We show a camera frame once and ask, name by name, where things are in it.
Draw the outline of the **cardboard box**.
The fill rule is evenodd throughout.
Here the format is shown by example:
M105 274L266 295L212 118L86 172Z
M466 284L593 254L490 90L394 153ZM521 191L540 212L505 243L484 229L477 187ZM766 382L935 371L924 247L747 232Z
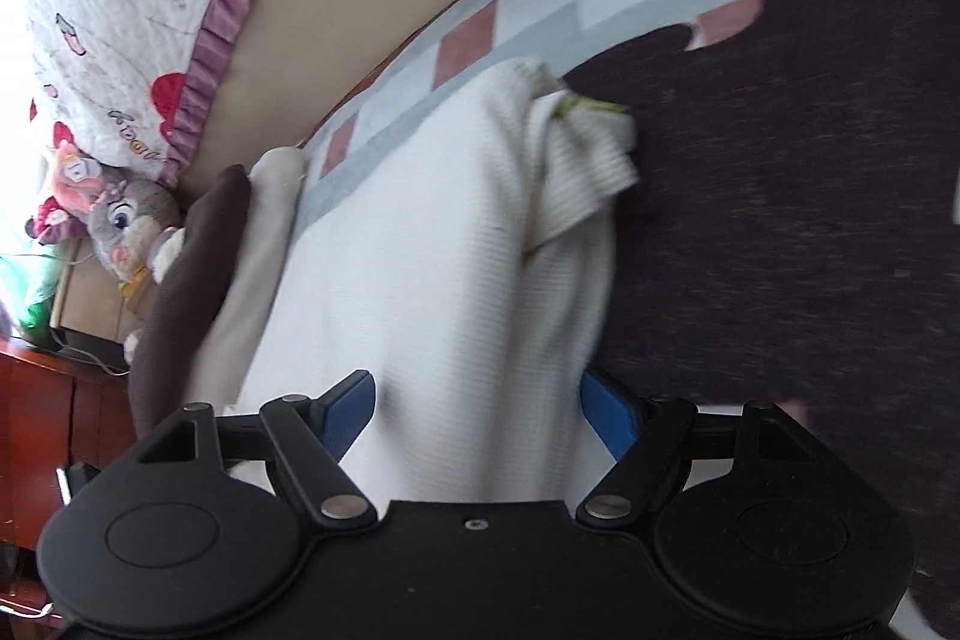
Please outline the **cardboard box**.
M68 347L98 356L104 364L124 362L124 341L140 320L119 292L119 283L94 255L88 239L65 247L64 273L53 299L50 326Z

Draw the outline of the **black fleece garment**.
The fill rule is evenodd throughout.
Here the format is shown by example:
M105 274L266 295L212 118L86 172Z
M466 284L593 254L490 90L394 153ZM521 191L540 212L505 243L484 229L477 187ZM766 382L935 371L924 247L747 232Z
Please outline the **black fleece garment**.
M763 0L573 68L640 180L594 362L640 393L782 399L907 517L958 632L958 0Z

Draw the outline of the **pink plush toy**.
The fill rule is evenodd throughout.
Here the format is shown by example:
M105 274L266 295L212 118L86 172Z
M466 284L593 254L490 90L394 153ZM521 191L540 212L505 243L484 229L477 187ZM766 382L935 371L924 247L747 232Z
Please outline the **pink plush toy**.
M75 143L62 140L47 171L44 193L26 232L43 245L61 244L88 234L93 206L107 190L112 170L90 158Z

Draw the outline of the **grey rabbit plush toy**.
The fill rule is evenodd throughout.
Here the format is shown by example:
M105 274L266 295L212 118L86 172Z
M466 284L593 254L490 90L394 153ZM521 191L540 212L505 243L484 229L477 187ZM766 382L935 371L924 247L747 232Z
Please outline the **grey rabbit plush toy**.
M132 170L109 169L104 190L91 203L86 229L94 255L116 278L130 315L124 335L124 357L130 362L155 299L156 259L181 229L181 210L162 185Z

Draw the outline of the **dark brown folded blanket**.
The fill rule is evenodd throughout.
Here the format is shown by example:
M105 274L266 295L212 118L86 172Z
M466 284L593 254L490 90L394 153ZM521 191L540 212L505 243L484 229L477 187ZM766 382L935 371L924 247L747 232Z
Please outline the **dark brown folded blanket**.
M308 158L265 152L231 166L187 211L133 349L128 401L144 437L187 403L235 404L285 266Z

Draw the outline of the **red wooden drawer cabinet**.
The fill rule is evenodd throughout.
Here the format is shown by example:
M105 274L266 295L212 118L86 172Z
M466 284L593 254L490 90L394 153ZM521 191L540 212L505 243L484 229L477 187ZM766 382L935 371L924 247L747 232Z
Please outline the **red wooden drawer cabinet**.
M127 381L2 342L2 617L46 630L59 614L36 572L36 546L62 507L59 473L104 468L135 442Z

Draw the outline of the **white knit garment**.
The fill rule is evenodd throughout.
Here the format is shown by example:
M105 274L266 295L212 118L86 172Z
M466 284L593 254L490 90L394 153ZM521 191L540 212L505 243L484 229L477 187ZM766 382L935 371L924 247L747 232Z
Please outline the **white knit garment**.
M579 381L633 140L537 60L477 74L296 237L236 411L368 370L343 470L377 507L578 502L612 463Z

